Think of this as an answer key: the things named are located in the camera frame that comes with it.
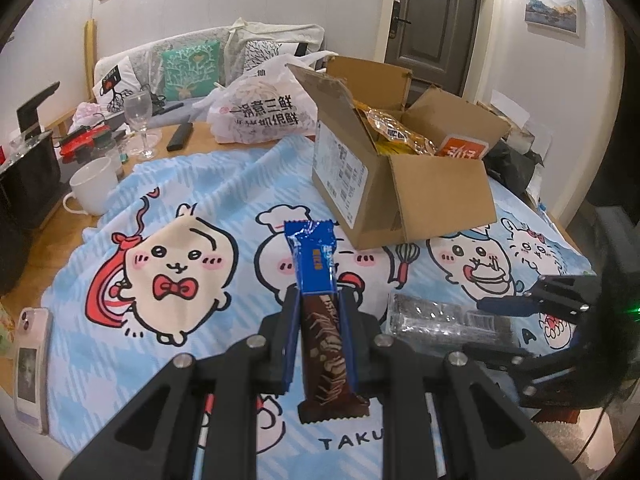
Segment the clear dark snack bar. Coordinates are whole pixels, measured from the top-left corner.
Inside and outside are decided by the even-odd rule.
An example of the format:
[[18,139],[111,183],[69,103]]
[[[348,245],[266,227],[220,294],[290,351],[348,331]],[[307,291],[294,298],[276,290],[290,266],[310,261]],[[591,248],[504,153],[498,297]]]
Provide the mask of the clear dark snack bar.
[[408,295],[390,294],[386,333],[408,342],[418,351],[437,353],[461,349],[464,344],[513,344],[507,318],[470,307]]

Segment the orange white snack bag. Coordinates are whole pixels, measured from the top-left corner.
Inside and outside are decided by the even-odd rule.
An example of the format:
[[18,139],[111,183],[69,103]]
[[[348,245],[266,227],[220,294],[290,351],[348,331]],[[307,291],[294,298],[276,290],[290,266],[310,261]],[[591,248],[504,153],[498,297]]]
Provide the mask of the orange white snack bag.
[[448,134],[436,151],[437,156],[446,156],[463,159],[482,159],[488,152],[489,145],[486,141]]

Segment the yellow snack packet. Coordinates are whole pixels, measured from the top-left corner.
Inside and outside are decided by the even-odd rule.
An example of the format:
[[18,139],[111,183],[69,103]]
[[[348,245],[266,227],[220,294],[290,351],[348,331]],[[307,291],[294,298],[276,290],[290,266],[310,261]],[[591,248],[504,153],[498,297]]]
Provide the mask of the yellow snack packet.
[[430,155],[436,154],[435,145],[423,136],[414,136],[405,140],[390,140],[378,136],[373,144],[379,155]]

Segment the blue brown chocolate bar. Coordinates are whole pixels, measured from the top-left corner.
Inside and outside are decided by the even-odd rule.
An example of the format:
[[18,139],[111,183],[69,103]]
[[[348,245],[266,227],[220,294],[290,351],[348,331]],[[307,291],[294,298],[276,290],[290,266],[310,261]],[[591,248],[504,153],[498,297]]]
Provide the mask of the blue brown chocolate bar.
[[284,236],[299,293],[304,400],[303,424],[366,417],[369,401],[352,388],[352,342],[342,320],[335,279],[336,239],[330,220],[291,220]]

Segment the orange chicken snack pack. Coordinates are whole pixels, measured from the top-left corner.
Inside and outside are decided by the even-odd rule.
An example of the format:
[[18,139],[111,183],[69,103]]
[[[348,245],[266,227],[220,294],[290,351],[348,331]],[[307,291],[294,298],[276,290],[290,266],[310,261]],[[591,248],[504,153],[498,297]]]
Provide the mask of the orange chicken snack pack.
[[359,101],[354,102],[354,107],[372,143],[378,136],[385,136],[390,140],[405,140],[414,136],[421,136],[419,133],[407,128],[390,113],[370,107]]

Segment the black bag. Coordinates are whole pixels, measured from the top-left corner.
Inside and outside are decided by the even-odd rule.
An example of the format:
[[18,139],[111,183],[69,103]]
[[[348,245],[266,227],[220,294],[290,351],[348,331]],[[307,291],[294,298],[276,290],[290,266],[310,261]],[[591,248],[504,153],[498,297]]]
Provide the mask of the black bag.
[[536,166],[542,165],[542,158],[533,150],[521,154],[500,140],[483,157],[483,162],[489,177],[522,198]]

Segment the blue cartoon tablecloth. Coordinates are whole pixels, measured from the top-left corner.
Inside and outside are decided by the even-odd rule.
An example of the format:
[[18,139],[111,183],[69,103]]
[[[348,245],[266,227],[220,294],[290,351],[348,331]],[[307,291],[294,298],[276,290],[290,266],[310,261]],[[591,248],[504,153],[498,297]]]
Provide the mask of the blue cartoon tablecloth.
[[[326,220],[311,182],[314,146],[211,152],[139,165],[56,274],[50,434],[81,450],[176,354],[224,352],[280,311],[296,282],[284,225]],[[589,261],[500,184],[497,219],[432,240],[358,249],[338,234],[335,275],[379,320],[405,294],[472,308],[526,292]]]

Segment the brown cardboard box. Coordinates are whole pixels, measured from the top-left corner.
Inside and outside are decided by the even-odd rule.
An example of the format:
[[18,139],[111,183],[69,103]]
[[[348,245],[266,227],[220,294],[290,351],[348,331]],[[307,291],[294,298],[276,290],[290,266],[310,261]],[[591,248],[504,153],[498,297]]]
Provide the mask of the brown cardboard box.
[[505,120],[436,86],[409,104],[410,70],[395,65],[334,56],[325,73],[293,74],[318,108],[312,182],[352,246],[420,242],[496,222],[482,159],[379,155],[354,102],[390,113],[436,151],[448,134],[490,150],[508,132]]

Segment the pink smartphone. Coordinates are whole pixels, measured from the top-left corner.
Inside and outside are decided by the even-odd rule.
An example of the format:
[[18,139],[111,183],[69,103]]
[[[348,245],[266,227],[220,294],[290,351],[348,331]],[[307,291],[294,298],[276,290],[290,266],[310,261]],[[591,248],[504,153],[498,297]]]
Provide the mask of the pink smartphone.
[[47,434],[47,371],[52,314],[25,308],[15,336],[14,408],[17,419],[37,434]]

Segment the red black tool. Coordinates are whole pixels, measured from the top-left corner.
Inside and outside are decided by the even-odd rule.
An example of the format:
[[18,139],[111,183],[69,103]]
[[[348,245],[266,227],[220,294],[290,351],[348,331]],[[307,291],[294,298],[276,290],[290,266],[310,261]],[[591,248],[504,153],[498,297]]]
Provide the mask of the red black tool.
[[107,124],[99,124],[94,127],[80,127],[76,131],[64,136],[58,144],[58,157],[63,162],[70,162],[77,157],[77,152],[82,148],[92,150],[102,138],[108,136],[118,142],[125,136],[125,130],[113,130]]

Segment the dark grey door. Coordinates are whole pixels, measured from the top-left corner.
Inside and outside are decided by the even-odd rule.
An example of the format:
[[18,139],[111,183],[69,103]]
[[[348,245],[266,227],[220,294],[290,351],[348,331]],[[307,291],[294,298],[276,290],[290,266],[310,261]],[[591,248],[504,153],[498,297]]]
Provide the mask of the dark grey door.
[[462,95],[480,0],[394,0],[385,62],[411,70],[408,102],[429,86]]

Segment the white plastic shopping bag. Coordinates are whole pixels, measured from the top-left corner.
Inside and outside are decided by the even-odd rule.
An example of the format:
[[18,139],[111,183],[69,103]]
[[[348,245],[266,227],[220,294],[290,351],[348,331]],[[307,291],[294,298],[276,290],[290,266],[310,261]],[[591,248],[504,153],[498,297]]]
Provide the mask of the white plastic shopping bag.
[[218,86],[192,105],[192,119],[205,119],[220,144],[258,144],[285,136],[312,136],[317,105],[294,77],[293,70],[311,72],[332,51],[268,58],[224,87]]

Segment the clear wine glass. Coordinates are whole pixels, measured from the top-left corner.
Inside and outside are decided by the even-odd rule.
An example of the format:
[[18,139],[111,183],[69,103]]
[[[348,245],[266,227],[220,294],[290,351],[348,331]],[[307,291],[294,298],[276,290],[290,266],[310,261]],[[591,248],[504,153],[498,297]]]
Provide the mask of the clear wine glass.
[[155,148],[149,144],[148,123],[153,114],[153,103],[150,92],[141,90],[138,93],[126,96],[124,99],[124,114],[126,123],[141,143],[138,157],[149,160],[155,157]]

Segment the white printed cushion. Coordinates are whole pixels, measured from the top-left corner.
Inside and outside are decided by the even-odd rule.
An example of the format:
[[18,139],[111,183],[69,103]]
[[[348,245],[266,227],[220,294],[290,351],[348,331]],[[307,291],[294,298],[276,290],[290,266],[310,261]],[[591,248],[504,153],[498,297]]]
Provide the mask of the white printed cushion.
[[138,79],[129,56],[125,56],[103,76],[99,76],[92,87],[94,99],[107,115],[122,112],[125,99],[142,91],[150,92],[150,87]]

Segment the white sofa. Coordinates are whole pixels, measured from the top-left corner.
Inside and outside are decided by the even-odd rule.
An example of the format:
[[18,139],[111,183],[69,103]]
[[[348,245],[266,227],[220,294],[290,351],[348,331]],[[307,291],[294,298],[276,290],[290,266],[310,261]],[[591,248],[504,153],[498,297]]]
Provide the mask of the white sofa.
[[186,32],[101,58],[94,68],[94,99],[111,114],[124,99],[148,90],[164,102],[191,104],[217,84],[228,86],[274,56],[302,56],[320,50],[324,28],[239,18],[228,26]]

